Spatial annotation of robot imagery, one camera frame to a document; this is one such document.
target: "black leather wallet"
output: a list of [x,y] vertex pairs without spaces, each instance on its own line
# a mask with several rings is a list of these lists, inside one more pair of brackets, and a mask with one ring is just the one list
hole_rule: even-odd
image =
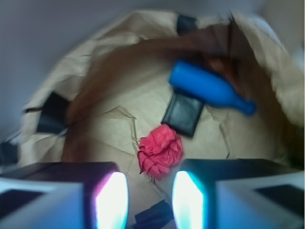
[[202,109],[203,102],[175,91],[161,124],[167,124],[178,134],[193,137]]

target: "black object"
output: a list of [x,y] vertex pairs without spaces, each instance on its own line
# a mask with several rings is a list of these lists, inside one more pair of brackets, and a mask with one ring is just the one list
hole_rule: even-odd
[[200,100],[175,91],[161,123],[179,134],[193,137],[202,109]]
[[10,189],[0,194],[0,219],[41,196],[43,192]]
[[197,30],[196,18],[179,15],[177,19],[177,34],[179,36]]
[[285,167],[265,159],[236,160],[198,160],[183,161],[181,171],[189,171],[196,175],[206,187],[208,212],[207,228],[217,227],[216,182],[242,178],[266,177],[298,172],[299,170]]
[[70,102],[52,92],[42,107],[37,132],[60,134],[67,128],[66,111]]
[[0,177],[54,181],[77,182],[83,184],[83,204],[85,228],[95,227],[93,215],[93,190],[109,173],[118,171],[113,162],[88,162],[88,163],[36,163],[0,175]]
[[18,162],[18,146],[9,142],[0,144],[0,165],[11,165]]
[[165,200],[134,216],[133,229],[160,229],[173,219],[173,210]]
[[256,191],[293,213],[304,216],[304,190],[292,185],[278,185],[258,188]]

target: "white light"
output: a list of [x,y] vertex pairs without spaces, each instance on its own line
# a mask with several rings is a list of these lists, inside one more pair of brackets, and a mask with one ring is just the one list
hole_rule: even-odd
[[204,228],[204,193],[185,171],[176,174],[173,184],[173,214],[179,229]]
[[124,229],[128,212],[128,186],[123,173],[112,173],[95,196],[96,228]]

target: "blue plastic bottle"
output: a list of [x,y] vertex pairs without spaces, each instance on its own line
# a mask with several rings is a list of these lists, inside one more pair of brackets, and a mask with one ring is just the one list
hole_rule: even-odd
[[238,96],[225,80],[184,61],[176,63],[169,83],[212,106],[236,108],[245,115],[253,115],[256,110],[253,102]]

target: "black tape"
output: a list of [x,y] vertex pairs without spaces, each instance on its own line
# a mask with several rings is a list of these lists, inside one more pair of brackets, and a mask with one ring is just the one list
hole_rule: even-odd
[[173,219],[173,210],[164,200],[134,216],[133,229],[161,229]]
[[44,103],[37,126],[37,132],[60,134],[67,128],[66,111],[70,102],[52,92]]
[[177,19],[177,34],[179,36],[197,30],[196,18],[179,15]]
[[18,146],[10,142],[0,144],[0,165],[11,165],[18,162]]

